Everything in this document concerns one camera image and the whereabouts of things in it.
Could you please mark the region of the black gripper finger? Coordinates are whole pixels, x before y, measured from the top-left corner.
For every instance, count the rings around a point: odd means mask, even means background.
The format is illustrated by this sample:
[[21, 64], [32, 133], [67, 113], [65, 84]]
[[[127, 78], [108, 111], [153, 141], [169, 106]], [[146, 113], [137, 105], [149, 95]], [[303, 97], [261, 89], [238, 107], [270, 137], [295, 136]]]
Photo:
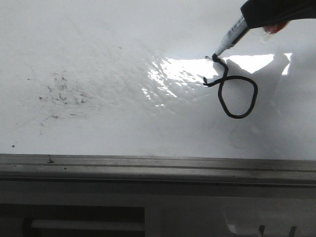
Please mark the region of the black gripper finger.
[[248, 0], [240, 8], [248, 27], [263, 27], [279, 22], [315, 19], [314, 0]]

